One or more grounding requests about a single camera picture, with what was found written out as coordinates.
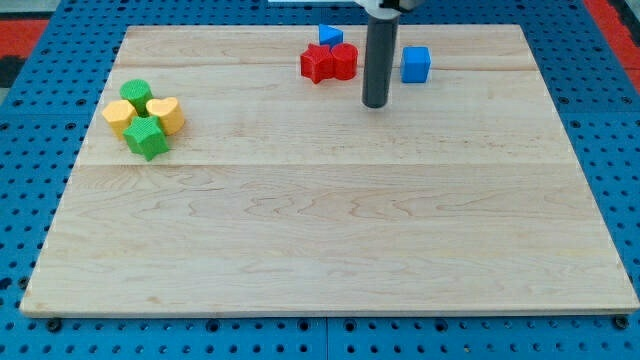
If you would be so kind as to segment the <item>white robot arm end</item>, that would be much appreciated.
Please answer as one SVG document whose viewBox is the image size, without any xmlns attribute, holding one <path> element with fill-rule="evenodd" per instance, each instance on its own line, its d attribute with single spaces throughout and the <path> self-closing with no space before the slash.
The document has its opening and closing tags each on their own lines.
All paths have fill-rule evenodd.
<svg viewBox="0 0 640 360">
<path fill-rule="evenodd" d="M 392 20 L 420 7 L 425 0 L 354 0 L 368 15 L 381 20 Z"/>
</svg>

